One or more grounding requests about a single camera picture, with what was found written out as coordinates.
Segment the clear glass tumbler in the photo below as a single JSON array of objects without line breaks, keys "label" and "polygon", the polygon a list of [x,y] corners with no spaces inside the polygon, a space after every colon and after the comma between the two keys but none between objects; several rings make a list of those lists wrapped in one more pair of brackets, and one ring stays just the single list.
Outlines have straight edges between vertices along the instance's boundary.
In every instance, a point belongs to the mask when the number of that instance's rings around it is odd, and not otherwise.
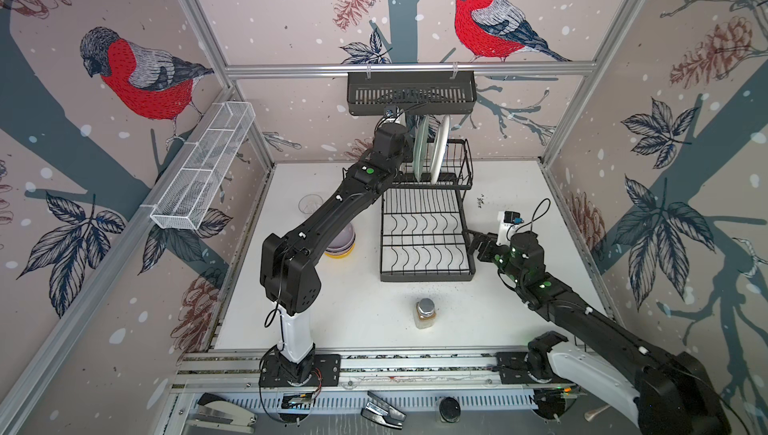
[{"label": "clear glass tumbler", "polygon": [[298,209],[305,217],[309,217],[314,214],[323,204],[324,199],[322,196],[318,194],[308,194],[299,201]]}]

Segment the lilac bowl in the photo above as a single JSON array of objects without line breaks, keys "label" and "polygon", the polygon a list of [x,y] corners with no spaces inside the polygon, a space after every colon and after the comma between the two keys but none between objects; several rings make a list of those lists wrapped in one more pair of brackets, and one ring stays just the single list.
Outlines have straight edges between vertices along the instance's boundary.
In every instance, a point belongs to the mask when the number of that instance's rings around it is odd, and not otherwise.
[{"label": "lilac bowl", "polygon": [[327,252],[340,252],[349,248],[355,240],[355,230],[352,224],[347,224],[329,243]]}]

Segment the yellow bowl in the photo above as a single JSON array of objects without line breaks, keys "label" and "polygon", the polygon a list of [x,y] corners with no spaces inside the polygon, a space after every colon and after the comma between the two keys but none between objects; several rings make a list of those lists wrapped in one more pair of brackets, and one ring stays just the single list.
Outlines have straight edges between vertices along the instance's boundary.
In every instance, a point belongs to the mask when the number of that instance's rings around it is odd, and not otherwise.
[{"label": "yellow bowl", "polygon": [[341,258],[344,258],[344,257],[348,256],[353,250],[354,250],[354,245],[350,246],[346,250],[338,251],[338,252],[326,250],[324,252],[324,255],[327,256],[327,257],[330,257],[330,258],[334,258],[334,259],[341,259]]}]

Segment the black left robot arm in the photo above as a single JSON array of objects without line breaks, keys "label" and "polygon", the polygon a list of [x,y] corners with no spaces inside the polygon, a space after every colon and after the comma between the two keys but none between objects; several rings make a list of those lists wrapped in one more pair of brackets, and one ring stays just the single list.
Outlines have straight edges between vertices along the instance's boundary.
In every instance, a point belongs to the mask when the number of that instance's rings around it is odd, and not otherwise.
[{"label": "black left robot arm", "polygon": [[278,360],[299,382],[313,369],[315,344],[304,313],[320,294],[316,265],[342,230],[392,186],[406,155],[407,136],[401,124],[379,126],[372,149],[347,169],[333,195],[295,229],[282,237],[271,234],[262,244],[260,283],[280,314]]}]

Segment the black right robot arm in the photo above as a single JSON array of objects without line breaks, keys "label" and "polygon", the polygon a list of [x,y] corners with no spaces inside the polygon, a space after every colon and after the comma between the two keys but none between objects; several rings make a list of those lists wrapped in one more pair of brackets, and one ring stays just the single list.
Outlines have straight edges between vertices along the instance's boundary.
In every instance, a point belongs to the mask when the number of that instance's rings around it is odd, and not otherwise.
[{"label": "black right robot arm", "polygon": [[644,434],[728,434],[724,403],[703,364],[673,355],[629,332],[547,272],[534,232],[500,245],[470,232],[469,254],[493,264],[504,286],[542,319],[558,326],[528,344],[529,376],[573,382],[619,411]]}]

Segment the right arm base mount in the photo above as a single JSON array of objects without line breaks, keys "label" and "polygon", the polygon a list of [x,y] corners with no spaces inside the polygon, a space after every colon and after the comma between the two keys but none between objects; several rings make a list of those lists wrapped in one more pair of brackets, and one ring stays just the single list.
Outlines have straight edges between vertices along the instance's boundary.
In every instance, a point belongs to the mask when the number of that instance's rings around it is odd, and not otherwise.
[{"label": "right arm base mount", "polygon": [[527,352],[502,351],[495,354],[493,371],[499,375],[502,385],[552,385],[557,387],[575,386],[575,383],[557,375],[537,377],[531,374],[527,363]]}]

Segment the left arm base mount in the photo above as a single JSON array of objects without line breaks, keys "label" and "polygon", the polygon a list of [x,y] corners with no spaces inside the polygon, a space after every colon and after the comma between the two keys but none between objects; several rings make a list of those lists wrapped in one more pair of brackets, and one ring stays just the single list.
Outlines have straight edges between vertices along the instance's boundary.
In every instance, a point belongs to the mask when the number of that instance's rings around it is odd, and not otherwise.
[{"label": "left arm base mount", "polygon": [[341,371],[338,354],[310,352],[293,363],[280,352],[266,354],[260,362],[260,388],[336,387]]}]

